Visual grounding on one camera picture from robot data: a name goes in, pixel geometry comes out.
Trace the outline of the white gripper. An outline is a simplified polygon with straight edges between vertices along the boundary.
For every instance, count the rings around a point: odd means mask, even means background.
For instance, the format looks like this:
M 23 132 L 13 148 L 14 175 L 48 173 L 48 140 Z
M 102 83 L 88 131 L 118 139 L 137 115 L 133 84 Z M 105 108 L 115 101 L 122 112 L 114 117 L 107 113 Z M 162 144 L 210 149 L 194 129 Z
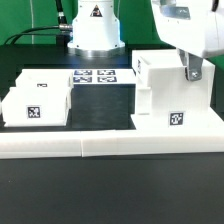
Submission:
M 151 0 L 151 6 L 160 39 L 179 48 L 186 79 L 201 80 L 202 58 L 224 54 L 224 0 Z

